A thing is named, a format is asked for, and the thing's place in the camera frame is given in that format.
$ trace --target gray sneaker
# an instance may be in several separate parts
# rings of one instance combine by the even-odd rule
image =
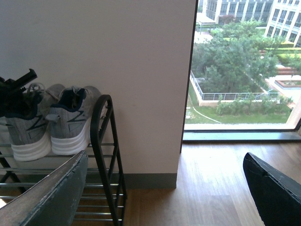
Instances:
[[[45,117],[50,106],[58,102],[64,88],[56,84],[45,90],[43,85],[33,83],[23,95],[23,107],[16,106],[15,111],[5,114],[11,147],[17,161],[36,160],[51,151],[49,123]]]
[[[50,121],[53,153],[70,155],[86,149],[93,107],[100,95],[93,86],[73,86],[62,91],[59,102],[51,105],[46,117]]]

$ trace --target window sill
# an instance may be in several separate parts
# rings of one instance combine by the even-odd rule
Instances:
[[[301,141],[297,132],[189,132],[184,131],[183,143],[231,141]]]

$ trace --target metal fence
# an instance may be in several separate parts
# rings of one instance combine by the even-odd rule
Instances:
[[[194,86],[197,88],[202,100],[219,100],[220,96],[222,100],[235,100],[237,98],[240,99],[248,99],[250,95],[254,95],[255,100],[262,100],[264,96],[269,96],[270,98],[277,98],[280,93],[272,92],[272,93],[203,93],[201,87],[198,84],[197,79],[195,78],[193,72],[190,72],[190,81],[193,82]]]

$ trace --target shoe rack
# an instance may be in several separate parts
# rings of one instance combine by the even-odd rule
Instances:
[[[8,133],[3,125],[2,133]],[[72,225],[94,221],[91,225],[122,226],[127,192],[110,95],[101,95],[94,106],[90,138],[86,184]],[[0,198],[5,202],[16,198],[69,158],[49,154],[22,165],[13,159],[10,144],[0,143]]]

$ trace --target lawn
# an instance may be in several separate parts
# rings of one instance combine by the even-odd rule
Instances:
[[[193,87],[190,84],[189,97],[187,101],[186,120],[187,124],[258,124],[258,123],[286,123],[290,109],[287,108],[286,114],[252,114],[252,115],[224,115],[220,116],[216,113],[216,107],[198,106],[197,97]]]

